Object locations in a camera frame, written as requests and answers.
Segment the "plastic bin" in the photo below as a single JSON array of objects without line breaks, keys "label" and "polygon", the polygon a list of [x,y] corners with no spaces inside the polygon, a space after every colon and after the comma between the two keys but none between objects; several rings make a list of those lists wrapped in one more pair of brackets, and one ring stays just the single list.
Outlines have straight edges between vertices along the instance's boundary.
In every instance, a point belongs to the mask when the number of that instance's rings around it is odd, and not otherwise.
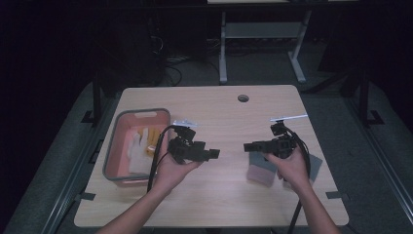
[{"label": "plastic bin", "polygon": [[[149,175],[129,172],[128,148],[133,134],[144,128],[157,128],[162,132],[170,125],[170,114],[166,109],[128,110],[120,113],[115,122],[103,165],[104,176],[118,185],[146,182]],[[160,155],[167,152],[169,135],[165,134]]]}]

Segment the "forearm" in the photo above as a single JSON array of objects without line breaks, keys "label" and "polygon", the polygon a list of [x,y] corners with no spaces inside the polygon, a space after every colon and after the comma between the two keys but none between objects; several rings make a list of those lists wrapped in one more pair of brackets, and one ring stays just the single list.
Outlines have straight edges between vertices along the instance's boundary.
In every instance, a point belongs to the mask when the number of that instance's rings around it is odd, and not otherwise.
[{"label": "forearm", "polygon": [[167,191],[152,189],[97,233],[136,234],[168,194]]},{"label": "forearm", "polygon": [[298,191],[312,233],[340,233],[310,184]]}]

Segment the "table hole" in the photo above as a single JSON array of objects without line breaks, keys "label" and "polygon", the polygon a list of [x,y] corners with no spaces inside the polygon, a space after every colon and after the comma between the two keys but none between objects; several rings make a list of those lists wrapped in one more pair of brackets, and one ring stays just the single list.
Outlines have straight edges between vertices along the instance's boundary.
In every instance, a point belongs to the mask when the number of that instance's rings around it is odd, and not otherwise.
[{"label": "table hole", "polygon": [[247,101],[249,101],[249,97],[246,96],[246,95],[240,95],[240,96],[238,96],[238,100],[240,102],[247,102]]}]

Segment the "wooden table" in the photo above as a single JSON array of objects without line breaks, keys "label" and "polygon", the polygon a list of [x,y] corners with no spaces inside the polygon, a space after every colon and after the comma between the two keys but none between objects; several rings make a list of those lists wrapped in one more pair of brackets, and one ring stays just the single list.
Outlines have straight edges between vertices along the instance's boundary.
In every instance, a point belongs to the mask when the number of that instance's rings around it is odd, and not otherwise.
[{"label": "wooden table", "polygon": [[[247,95],[248,102],[238,101]],[[298,201],[296,194],[275,180],[266,187],[246,179],[248,153],[244,143],[269,140],[270,118],[306,113],[293,86],[234,86],[126,89],[94,166],[87,193],[75,217],[81,227],[102,226],[127,209],[146,192],[146,186],[118,187],[102,174],[104,158],[116,116],[129,109],[166,108],[171,121],[188,119],[199,124],[194,140],[206,149],[220,149],[218,159],[203,163],[189,174],[152,214],[145,226],[154,227],[264,227],[287,226]],[[314,188],[337,225],[349,218],[341,199],[328,199],[337,191],[308,117],[285,120],[321,158]],[[307,225],[304,212],[297,225]]]}]

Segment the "wrist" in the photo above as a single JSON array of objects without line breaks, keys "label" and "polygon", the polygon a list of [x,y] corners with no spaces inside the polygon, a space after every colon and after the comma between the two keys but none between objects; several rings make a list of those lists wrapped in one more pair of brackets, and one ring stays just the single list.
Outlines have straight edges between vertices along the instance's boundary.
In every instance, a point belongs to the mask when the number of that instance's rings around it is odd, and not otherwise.
[{"label": "wrist", "polygon": [[170,194],[171,190],[164,188],[162,186],[153,186],[152,189],[149,191],[150,194],[153,196],[160,197],[162,199],[166,198]]},{"label": "wrist", "polygon": [[307,195],[313,191],[313,187],[309,181],[303,181],[301,183],[294,184],[294,191],[299,197]]}]

